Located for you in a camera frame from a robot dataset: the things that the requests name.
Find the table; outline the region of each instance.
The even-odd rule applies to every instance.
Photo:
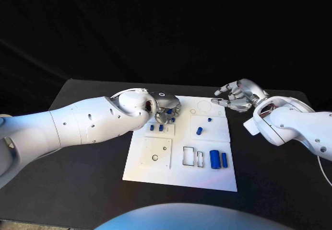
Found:
[[[128,88],[211,97],[215,87],[68,80],[51,110]],[[297,91],[271,91],[307,103]],[[238,192],[123,181],[131,132],[71,146],[33,161],[0,189],[0,219],[92,229],[120,214],[162,203],[199,203],[245,211],[294,229],[332,226],[332,188],[316,156],[297,141],[273,146],[243,123],[251,113],[227,110]],[[322,160],[332,178],[332,162]]]

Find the black curtain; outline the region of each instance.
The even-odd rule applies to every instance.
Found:
[[[248,78],[332,109],[320,30],[307,13],[222,3],[0,3],[0,113],[48,110],[71,78],[219,87]]]

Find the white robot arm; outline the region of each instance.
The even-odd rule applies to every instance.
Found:
[[[140,129],[153,116],[159,123],[172,123],[179,111],[173,95],[130,89],[48,112],[0,117],[0,188],[43,154],[115,138]]]
[[[260,86],[241,79],[222,86],[215,95],[231,90],[230,100],[214,98],[212,103],[245,112],[255,107],[244,126],[253,135],[261,133],[280,146],[289,140],[302,142],[309,151],[332,161],[332,112],[319,112],[292,97],[270,97]]]

